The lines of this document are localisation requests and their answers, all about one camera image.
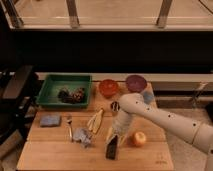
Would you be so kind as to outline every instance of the black object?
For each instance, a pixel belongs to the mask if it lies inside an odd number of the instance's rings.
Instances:
[[[206,111],[208,112],[208,115],[209,115],[211,121],[213,122],[213,102],[209,103],[206,106]]]
[[[0,76],[0,144],[16,129],[26,139],[26,123],[33,117],[25,117],[34,96],[38,92],[38,77],[32,66],[22,66],[11,76],[3,72]]]
[[[115,160],[117,143],[118,143],[118,136],[116,135],[107,145],[107,150],[106,150],[107,159]]]

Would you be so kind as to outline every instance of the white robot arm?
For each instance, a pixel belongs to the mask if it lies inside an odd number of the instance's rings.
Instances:
[[[142,116],[208,154],[205,171],[213,171],[212,126],[147,105],[139,93],[123,95],[119,104],[120,110],[112,125],[116,134],[122,136],[128,131],[132,114]]]

